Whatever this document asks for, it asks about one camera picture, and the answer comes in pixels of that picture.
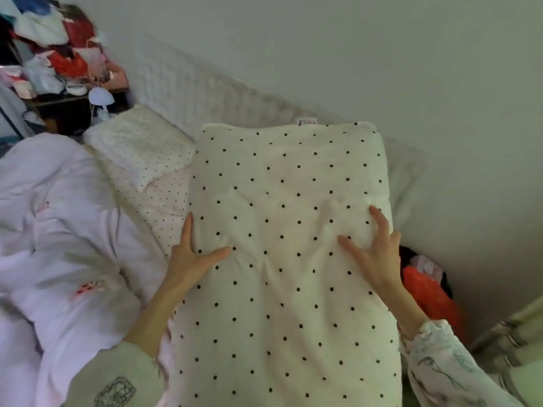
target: lamp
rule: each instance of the lamp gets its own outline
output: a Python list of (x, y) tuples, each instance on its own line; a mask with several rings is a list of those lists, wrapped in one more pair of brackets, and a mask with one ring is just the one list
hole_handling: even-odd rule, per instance
[(113, 95), (102, 87), (95, 87), (89, 93), (89, 102), (93, 106), (101, 107), (98, 109), (98, 118), (101, 121), (109, 120), (109, 112), (107, 106), (115, 102)]

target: polka dot pillow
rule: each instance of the polka dot pillow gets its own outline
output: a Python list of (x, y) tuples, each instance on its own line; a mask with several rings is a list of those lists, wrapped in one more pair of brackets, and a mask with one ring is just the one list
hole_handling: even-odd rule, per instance
[(85, 141), (130, 170), (138, 191), (164, 174), (189, 166), (195, 151), (181, 130), (140, 105), (88, 129)]
[(172, 405), (401, 405), (396, 322), (337, 243), (391, 218), (368, 126), (203, 127), (193, 246), (232, 253), (177, 308)]

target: sleeve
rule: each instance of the sleeve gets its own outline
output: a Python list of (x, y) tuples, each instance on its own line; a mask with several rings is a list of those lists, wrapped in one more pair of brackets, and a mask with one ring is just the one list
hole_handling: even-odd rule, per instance
[(164, 383), (153, 360), (127, 342), (100, 351), (73, 378), (64, 407), (154, 407)]
[(423, 407), (522, 407), (479, 368), (445, 320), (425, 323), (401, 350)]

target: pillow tag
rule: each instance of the pillow tag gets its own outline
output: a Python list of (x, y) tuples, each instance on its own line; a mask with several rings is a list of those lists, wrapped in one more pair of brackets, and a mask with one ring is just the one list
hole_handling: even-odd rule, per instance
[(296, 125), (304, 125), (304, 124), (318, 124), (319, 122), (316, 121), (315, 117), (298, 117), (296, 118)]

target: headboard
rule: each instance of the headboard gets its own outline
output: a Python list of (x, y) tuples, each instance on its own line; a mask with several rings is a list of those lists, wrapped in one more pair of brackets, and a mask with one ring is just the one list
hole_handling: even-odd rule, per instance
[[(293, 124), (297, 117), (317, 117), (320, 124), (350, 122), (312, 106), (301, 107), (247, 82), (223, 74), (213, 65), (139, 32), (135, 41), (136, 101), (160, 114), (197, 140), (206, 122), (257, 128)], [(390, 203), (396, 228), (409, 218), (420, 194), (426, 164), (420, 151), (384, 139)]]

